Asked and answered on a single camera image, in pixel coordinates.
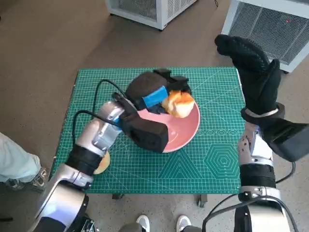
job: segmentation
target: bun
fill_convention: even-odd
[[[174,91],[162,101],[162,107],[174,117],[187,117],[194,107],[195,100],[187,92]]]
[[[111,156],[110,156],[110,153],[107,151],[104,158],[101,160],[100,164],[98,165],[98,168],[95,169],[93,174],[100,174],[104,172],[107,169],[107,167],[110,165],[110,163],[111,163]]]

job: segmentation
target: sneaker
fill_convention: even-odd
[[[186,228],[187,226],[191,226],[191,225],[192,224],[190,222],[190,219],[187,216],[182,215],[177,220],[176,232],[181,232],[184,230],[184,228]]]
[[[146,232],[150,231],[150,222],[149,218],[146,215],[140,215],[136,222],[140,224],[144,228],[144,230],[146,230]]]
[[[14,191],[21,190],[25,186],[23,182],[14,179],[8,179],[7,181],[5,181],[5,185]]]
[[[48,171],[46,168],[41,168],[38,174],[31,180],[30,184],[33,189],[42,192],[48,182]]]

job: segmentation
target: pink plate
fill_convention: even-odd
[[[195,103],[191,113],[185,118],[176,118],[168,114],[152,114],[147,110],[139,111],[141,118],[161,122],[167,125],[169,130],[169,142],[163,153],[176,151],[187,145],[197,132],[200,121],[200,114]]]

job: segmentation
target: grid lines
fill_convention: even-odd
[[[79,70],[53,172],[66,161],[72,149],[72,118],[78,110],[91,110],[97,83],[108,78],[121,89],[142,72],[153,68]],[[201,113],[197,134],[184,148],[167,154],[143,150],[122,133],[111,147],[111,164],[94,176],[90,193],[237,193],[239,168],[236,146],[244,122],[244,106],[234,67],[169,68],[172,75],[189,78]],[[114,87],[100,87],[96,111],[111,100]],[[79,136],[90,116],[80,115],[76,125]]]

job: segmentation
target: table leg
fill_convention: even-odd
[[[208,201],[207,199],[207,194],[200,194],[198,201],[197,201],[197,206],[200,208],[205,207],[205,203]]]
[[[120,200],[123,196],[124,196],[124,194],[115,193],[115,194],[112,195],[112,199],[113,200]]]

